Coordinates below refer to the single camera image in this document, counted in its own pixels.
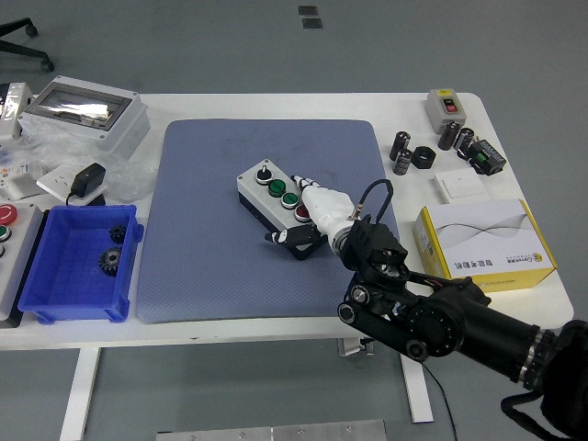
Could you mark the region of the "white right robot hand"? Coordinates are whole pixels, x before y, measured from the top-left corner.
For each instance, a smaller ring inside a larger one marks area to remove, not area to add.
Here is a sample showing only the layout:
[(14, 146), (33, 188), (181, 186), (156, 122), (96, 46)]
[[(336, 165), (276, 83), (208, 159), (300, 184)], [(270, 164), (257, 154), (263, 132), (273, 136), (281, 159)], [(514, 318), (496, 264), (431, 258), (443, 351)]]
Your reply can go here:
[(355, 205), (351, 198), (344, 192), (322, 187), (309, 178), (294, 175), (292, 180), (301, 191), (301, 199), (309, 212), (312, 225), (304, 224), (281, 232), (269, 232), (265, 239), (271, 243), (294, 247), (326, 236), (328, 244), (335, 252), (354, 223), (351, 215)]

